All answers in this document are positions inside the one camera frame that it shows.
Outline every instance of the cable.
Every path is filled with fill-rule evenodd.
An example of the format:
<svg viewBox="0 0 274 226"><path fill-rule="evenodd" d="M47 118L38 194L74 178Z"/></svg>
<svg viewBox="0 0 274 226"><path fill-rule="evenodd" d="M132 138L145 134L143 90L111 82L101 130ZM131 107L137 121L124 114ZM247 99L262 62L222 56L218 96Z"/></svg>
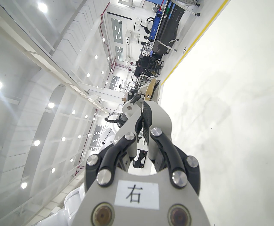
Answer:
<svg viewBox="0 0 274 226"><path fill-rule="evenodd" d="M124 120L109 120L108 118L105 118L107 122L118 122L118 123L126 123L127 121Z"/></svg>

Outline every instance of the ceiling light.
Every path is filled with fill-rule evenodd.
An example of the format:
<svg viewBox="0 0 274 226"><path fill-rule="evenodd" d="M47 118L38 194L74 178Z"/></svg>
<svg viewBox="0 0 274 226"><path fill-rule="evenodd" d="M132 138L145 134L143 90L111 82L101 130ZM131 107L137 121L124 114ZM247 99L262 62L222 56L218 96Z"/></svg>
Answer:
<svg viewBox="0 0 274 226"><path fill-rule="evenodd" d="M37 140L37 141L34 141L34 146L38 146L40 144L40 141Z"/></svg>
<svg viewBox="0 0 274 226"><path fill-rule="evenodd" d="M25 189L27 186L28 186L28 183L27 183L27 182L24 182L24 183L21 184L21 188L22 188L22 189Z"/></svg>
<svg viewBox="0 0 274 226"><path fill-rule="evenodd" d="M52 103L52 102L48 103L48 107L49 107L49 108L54 108L54 106L55 106L54 103Z"/></svg>
<svg viewBox="0 0 274 226"><path fill-rule="evenodd" d="M48 11L48 7L45 3L39 3L38 9L40 9L41 12L46 13Z"/></svg>

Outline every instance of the white robot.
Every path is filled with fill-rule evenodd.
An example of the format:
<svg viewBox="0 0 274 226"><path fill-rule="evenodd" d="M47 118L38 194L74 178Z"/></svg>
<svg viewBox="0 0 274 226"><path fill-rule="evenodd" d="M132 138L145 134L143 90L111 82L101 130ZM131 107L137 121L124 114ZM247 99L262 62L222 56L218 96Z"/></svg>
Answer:
<svg viewBox="0 0 274 226"><path fill-rule="evenodd" d="M172 124L157 104L160 81L128 93L122 114L106 118L112 126L104 145L88 157L85 182L65 198L64 209L40 226L210 226L199 201L200 170L195 157L173 145ZM144 138L156 174L128 174Z"/></svg>

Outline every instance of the white label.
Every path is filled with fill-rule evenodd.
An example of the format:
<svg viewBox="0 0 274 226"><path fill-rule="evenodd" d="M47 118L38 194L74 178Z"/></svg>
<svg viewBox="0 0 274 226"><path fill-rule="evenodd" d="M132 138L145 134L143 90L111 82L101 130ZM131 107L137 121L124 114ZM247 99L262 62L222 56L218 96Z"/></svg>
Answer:
<svg viewBox="0 0 274 226"><path fill-rule="evenodd" d="M114 205L142 209L159 209L157 183L119 180Z"/></svg>

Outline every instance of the robotic arm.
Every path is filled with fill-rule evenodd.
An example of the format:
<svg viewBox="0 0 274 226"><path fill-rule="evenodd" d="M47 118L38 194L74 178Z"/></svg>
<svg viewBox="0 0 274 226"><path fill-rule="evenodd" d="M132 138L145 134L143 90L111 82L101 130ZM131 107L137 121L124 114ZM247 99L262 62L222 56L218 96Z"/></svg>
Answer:
<svg viewBox="0 0 274 226"><path fill-rule="evenodd" d="M72 226L170 225L210 226L198 199L199 164L171 141L171 120L154 101L146 100L116 133L113 144L86 163L86 196ZM157 174L127 173L143 129L148 157Z"/></svg>

